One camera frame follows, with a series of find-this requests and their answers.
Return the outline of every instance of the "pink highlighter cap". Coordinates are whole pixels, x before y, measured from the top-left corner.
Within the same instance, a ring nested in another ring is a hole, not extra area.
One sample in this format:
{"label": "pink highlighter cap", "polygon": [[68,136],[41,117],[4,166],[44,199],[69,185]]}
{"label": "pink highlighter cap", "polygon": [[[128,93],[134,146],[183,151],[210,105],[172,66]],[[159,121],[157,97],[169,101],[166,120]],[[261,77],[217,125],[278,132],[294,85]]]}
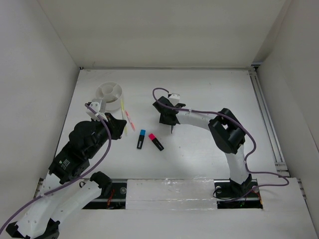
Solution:
{"label": "pink highlighter cap", "polygon": [[151,134],[149,135],[149,138],[150,138],[151,140],[153,140],[153,139],[155,139],[156,137],[155,137],[154,134],[151,133]]}

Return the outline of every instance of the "white tabletop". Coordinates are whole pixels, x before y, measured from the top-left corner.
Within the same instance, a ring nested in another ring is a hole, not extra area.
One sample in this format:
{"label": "white tabletop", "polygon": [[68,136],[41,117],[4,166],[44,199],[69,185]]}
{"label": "white tabletop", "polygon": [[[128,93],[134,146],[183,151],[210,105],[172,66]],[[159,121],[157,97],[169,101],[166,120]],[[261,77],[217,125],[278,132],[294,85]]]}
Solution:
{"label": "white tabletop", "polygon": [[[248,71],[244,70],[82,70],[58,145],[59,152],[68,141],[76,123],[90,120],[84,104],[95,97],[104,82],[118,83],[124,92],[126,110],[137,128],[128,124],[128,136],[113,140],[109,155],[99,170],[112,178],[229,178],[225,154],[209,131],[190,125],[159,123],[160,114],[152,106],[152,90],[164,87],[181,95],[181,103],[196,110],[220,111],[229,108],[252,133],[257,151],[249,158],[251,170],[275,172],[274,154],[255,97]],[[158,92],[157,96],[166,95]],[[121,119],[121,111],[112,112]],[[153,133],[164,146],[159,151],[146,136],[142,150],[136,149],[140,129]],[[90,160],[94,164],[107,143]],[[252,149],[246,137],[245,152]]]}

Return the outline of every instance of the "purple cable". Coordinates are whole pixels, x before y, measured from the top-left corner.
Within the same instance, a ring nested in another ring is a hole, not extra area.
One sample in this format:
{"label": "purple cable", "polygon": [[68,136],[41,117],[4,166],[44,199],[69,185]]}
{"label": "purple cable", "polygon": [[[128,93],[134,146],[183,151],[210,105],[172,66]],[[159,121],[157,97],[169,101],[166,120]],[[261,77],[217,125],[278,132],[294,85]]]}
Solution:
{"label": "purple cable", "polygon": [[[88,108],[92,113],[96,114],[96,112],[91,108],[89,107],[88,104],[85,104],[85,107]],[[73,179],[71,180],[70,182],[66,183],[66,184],[63,184],[62,186],[60,187],[57,187],[55,189],[52,189],[51,191],[48,191],[46,193],[44,193],[44,195],[48,195],[48,194],[51,194],[51,193],[55,193],[63,188],[66,188],[68,186],[70,186],[71,184],[75,183],[76,181],[84,178],[86,175],[88,175],[89,173],[91,173],[103,160],[104,158],[106,157],[106,155],[108,154],[108,152],[110,151],[110,148],[111,148],[111,132],[108,128],[108,126],[106,125],[106,123],[104,122],[104,119],[100,116],[100,115],[97,115],[97,117],[99,118],[100,122],[102,123],[102,125],[105,127],[106,129],[106,132],[108,134],[108,137],[109,137],[109,145],[105,151],[105,153],[103,154],[103,156],[101,157],[101,159],[96,163],[94,164],[87,172],[83,173],[81,176],[79,176],[78,178],[76,179]],[[1,227],[0,229],[0,235],[1,233],[4,231],[5,227],[11,222],[11,220],[13,218],[15,218],[20,212],[22,212],[26,207],[30,206],[32,203],[38,201],[40,198],[42,198],[42,196],[38,196],[36,198],[33,198],[31,201],[29,201],[28,203],[26,203],[25,205],[23,205],[20,209],[18,209]]]}
{"label": "purple cable", "polygon": [[161,88],[161,87],[158,87],[158,88],[155,88],[153,89],[153,98],[155,99],[155,101],[160,105],[160,106],[163,106],[167,109],[170,109],[170,110],[174,110],[174,111],[186,111],[186,112],[194,112],[194,113],[199,113],[199,114],[213,114],[213,115],[218,115],[218,116],[221,116],[225,119],[228,119],[229,121],[231,121],[233,124],[235,124],[236,126],[238,126],[239,128],[241,128],[247,135],[248,137],[251,139],[251,141],[253,142],[253,149],[246,154],[245,156],[245,159],[244,159],[244,162],[245,162],[245,167],[246,167],[246,170],[247,172],[249,173],[252,173],[252,174],[271,174],[271,175],[275,175],[275,176],[278,176],[280,178],[283,178],[285,179],[286,183],[285,184],[262,184],[262,185],[259,185],[259,186],[254,186],[252,189],[250,189],[247,193],[245,193],[244,195],[242,195],[241,197],[239,198],[235,198],[235,199],[231,199],[231,200],[227,200],[226,202],[234,202],[234,201],[237,201],[238,199],[241,199],[245,196],[247,196],[249,193],[251,193],[253,190],[255,190],[256,188],[260,188],[260,187],[266,187],[266,186],[278,186],[278,187],[283,187],[283,186],[287,186],[289,185],[289,180],[285,177],[285,176],[282,176],[278,173],[273,173],[273,172],[264,172],[264,171],[261,171],[261,172],[253,172],[253,171],[250,171],[249,168],[248,168],[248,165],[247,165],[247,158],[249,155],[251,155],[253,152],[256,151],[256,148],[257,148],[257,144],[256,144],[256,141],[255,139],[253,138],[253,136],[247,131],[247,129],[245,129],[240,123],[238,123],[237,121],[235,121],[234,119],[232,119],[231,117],[227,116],[227,115],[224,115],[220,112],[213,112],[213,111],[197,111],[197,110],[191,110],[191,109],[177,109],[177,108],[173,108],[173,107],[169,107],[169,106],[166,106],[164,104],[162,104],[161,102],[158,101],[158,99],[155,97],[155,91],[156,90],[163,90],[163,91],[166,91],[168,94],[169,94],[169,91],[165,88]]}

